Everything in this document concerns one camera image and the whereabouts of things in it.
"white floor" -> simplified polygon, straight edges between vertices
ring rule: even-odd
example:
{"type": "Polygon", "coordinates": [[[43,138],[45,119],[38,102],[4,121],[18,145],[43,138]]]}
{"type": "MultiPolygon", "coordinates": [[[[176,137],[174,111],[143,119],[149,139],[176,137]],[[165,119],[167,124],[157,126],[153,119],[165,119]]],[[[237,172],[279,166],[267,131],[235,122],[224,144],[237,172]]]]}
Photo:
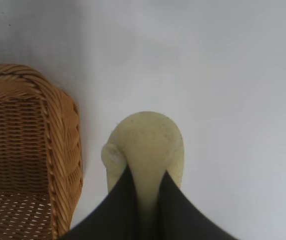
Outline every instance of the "white floor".
{"type": "Polygon", "coordinates": [[[242,240],[286,240],[286,0],[0,0],[0,63],[80,105],[73,224],[107,194],[110,132],[157,111],[182,131],[190,201],[242,240]]]}

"woven basket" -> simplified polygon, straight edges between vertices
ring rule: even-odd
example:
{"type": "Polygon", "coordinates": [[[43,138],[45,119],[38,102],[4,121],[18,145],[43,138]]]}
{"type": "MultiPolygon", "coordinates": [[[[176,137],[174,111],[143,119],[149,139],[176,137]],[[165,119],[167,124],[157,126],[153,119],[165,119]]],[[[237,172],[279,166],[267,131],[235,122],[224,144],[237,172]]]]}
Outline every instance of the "woven basket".
{"type": "Polygon", "coordinates": [[[39,72],[0,65],[0,240],[55,240],[82,189],[78,108],[39,72]]]}

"basket weave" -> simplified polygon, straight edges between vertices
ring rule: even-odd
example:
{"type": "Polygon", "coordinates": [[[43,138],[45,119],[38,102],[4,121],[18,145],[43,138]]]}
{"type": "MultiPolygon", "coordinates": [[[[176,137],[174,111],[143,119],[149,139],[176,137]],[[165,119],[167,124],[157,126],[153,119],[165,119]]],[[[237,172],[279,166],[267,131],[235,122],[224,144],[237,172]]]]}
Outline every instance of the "basket weave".
{"type": "Polygon", "coordinates": [[[0,240],[55,240],[82,189],[78,108],[39,72],[0,65],[0,240]]]}

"wicker basket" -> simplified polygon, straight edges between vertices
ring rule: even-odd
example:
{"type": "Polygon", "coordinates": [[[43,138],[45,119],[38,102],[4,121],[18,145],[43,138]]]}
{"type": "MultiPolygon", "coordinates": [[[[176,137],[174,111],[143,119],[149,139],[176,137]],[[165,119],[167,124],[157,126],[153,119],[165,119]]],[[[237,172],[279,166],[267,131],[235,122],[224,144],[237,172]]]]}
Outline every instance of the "wicker basket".
{"type": "Polygon", "coordinates": [[[0,240],[58,239],[82,189],[78,108],[26,66],[0,65],[0,240]]]}

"pale yellow object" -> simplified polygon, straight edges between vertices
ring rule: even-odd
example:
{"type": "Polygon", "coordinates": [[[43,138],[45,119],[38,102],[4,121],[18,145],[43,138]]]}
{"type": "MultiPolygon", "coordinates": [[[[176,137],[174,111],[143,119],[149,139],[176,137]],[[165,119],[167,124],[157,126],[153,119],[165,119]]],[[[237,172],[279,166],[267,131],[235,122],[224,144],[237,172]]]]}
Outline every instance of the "pale yellow object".
{"type": "Polygon", "coordinates": [[[143,239],[152,239],[161,180],[167,170],[180,187],[184,145],[176,124],[156,112],[140,112],[124,119],[102,149],[109,192],[129,165],[137,192],[143,239]]]}

